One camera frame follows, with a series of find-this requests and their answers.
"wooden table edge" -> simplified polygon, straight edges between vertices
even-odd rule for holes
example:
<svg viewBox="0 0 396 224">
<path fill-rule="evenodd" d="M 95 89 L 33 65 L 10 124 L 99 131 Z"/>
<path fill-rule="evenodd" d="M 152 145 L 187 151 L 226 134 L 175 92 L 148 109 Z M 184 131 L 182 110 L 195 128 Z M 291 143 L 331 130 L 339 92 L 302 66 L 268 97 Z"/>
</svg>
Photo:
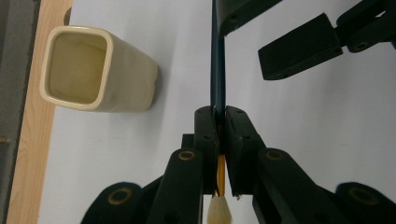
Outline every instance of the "wooden table edge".
<svg viewBox="0 0 396 224">
<path fill-rule="evenodd" d="M 39 95 L 41 64 L 50 31 L 64 24 L 73 0 L 41 0 L 35 49 L 21 126 L 17 162 L 7 213 L 7 223 L 37 223 L 47 168 L 55 106 Z"/>
</svg>

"cream ceramic container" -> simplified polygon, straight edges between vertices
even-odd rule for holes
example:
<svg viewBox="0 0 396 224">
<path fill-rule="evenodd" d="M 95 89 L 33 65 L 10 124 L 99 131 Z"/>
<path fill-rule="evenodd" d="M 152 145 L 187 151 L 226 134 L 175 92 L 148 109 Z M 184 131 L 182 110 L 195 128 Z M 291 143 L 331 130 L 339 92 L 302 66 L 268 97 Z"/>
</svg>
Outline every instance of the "cream ceramic container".
<svg viewBox="0 0 396 224">
<path fill-rule="evenodd" d="M 144 111 L 152 102 L 157 64 L 108 31 L 60 26 L 49 34 L 40 94 L 86 111 Z"/>
</svg>

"black plastic part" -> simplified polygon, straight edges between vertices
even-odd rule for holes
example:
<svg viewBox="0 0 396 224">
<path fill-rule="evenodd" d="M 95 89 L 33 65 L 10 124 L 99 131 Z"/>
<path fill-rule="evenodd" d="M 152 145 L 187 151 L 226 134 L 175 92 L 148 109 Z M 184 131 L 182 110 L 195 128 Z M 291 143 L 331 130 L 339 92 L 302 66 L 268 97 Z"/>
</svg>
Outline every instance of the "black plastic part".
<svg viewBox="0 0 396 224">
<path fill-rule="evenodd" d="M 257 172 L 282 223 L 350 223 L 288 153 L 261 150 Z"/>
<path fill-rule="evenodd" d="M 200 151 L 175 151 L 166 167 L 148 216 L 148 224 L 202 223 L 202 170 Z"/>
<path fill-rule="evenodd" d="M 357 223 L 396 223 L 396 204 L 375 189 L 359 183 L 345 183 L 335 194 L 343 200 Z"/>
<path fill-rule="evenodd" d="M 184 133 L 181 140 L 181 147 L 194 147 L 194 134 Z"/>
<path fill-rule="evenodd" d="M 141 188 L 118 183 L 104 189 L 85 214 L 82 224 L 143 224 L 140 207 Z"/>
<path fill-rule="evenodd" d="M 253 194 L 253 209 L 260 224 L 280 224 L 282 219 L 261 181 Z"/>
<path fill-rule="evenodd" d="M 258 152 L 265 147 L 245 111 L 226 107 L 225 156 L 233 196 L 253 194 Z"/>
<path fill-rule="evenodd" d="M 204 156 L 204 194 L 213 194 L 217 185 L 219 138 L 210 106 L 195 111 L 194 148 Z"/>
<path fill-rule="evenodd" d="M 219 35 L 226 36 L 281 0 L 218 0 Z"/>
<path fill-rule="evenodd" d="M 341 47 L 329 19 L 321 14 L 259 50 L 262 77 L 293 76 L 341 55 Z"/>
<path fill-rule="evenodd" d="M 361 52 L 396 35 L 396 5 L 394 0 L 361 1 L 341 15 L 337 25 L 342 44 L 350 52 Z"/>
<path fill-rule="evenodd" d="M 149 217 L 149 212 L 151 211 L 151 207 L 154 204 L 155 196 L 157 195 L 158 188 L 160 187 L 161 181 L 163 180 L 163 177 L 159 177 L 153 182 L 149 183 L 147 186 L 142 188 L 142 196 L 140 199 L 139 205 L 141 206 L 142 211 L 142 217 L 141 220 L 143 223 L 146 223 L 148 217 Z"/>
</svg>

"square cup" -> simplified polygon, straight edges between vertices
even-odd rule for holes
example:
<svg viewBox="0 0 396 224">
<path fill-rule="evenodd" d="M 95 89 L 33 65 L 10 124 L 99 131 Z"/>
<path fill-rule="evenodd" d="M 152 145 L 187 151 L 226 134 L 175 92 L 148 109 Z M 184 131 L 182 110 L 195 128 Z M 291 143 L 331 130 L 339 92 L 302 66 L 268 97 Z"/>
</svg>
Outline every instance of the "square cup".
<svg viewBox="0 0 396 224">
<path fill-rule="evenodd" d="M 158 66 L 110 32 L 59 26 L 49 34 L 40 94 L 85 111 L 144 111 L 152 102 Z"/>
</svg>

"cup rim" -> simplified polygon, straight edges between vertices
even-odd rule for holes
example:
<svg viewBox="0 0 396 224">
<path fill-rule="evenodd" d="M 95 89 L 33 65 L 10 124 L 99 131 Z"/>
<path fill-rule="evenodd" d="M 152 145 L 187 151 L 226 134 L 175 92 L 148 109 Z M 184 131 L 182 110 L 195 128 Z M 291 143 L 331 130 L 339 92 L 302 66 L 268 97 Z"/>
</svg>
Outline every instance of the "cup rim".
<svg viewBox="0 0 396 224">
<path fill-rule="evenodd" d="M 53 96 L 52 94 L 50 94 L 49 72 L 52 63 L 52 54 L 54 51 L 56 39 L 61 34 L 71 34 L 71 33 L 84 34 L 84 35 L 98 35 L 104 38 L 106 41 L 106 56 L 105 56 L 105 62 L 102 72 L 102 79 L 101 79 L 98 95 L 92 103 L 83 104 L 77 102 L 70 102 L 63 99 L 59 99 Z M 77 110 L 95 110 L 96 108 L 98 108 L 104 100 L 107 75 L 110 69 L 109 66 L 113 54 L 113 49 L 114 49 L 113 38 L 111 36 L 111 33 L 106 30 L 100 28 L 87 27 L 87 26 L 58 26 L 54 28 L 49 33 L 46 50 L 44 52 L 44 60 L 43 60 L 42 73 L 40 78 L 40 87 L 39 87 L 40 94 L 43 97 L 43 99 L 55 105 L 60 105 Z"/>
</svg>

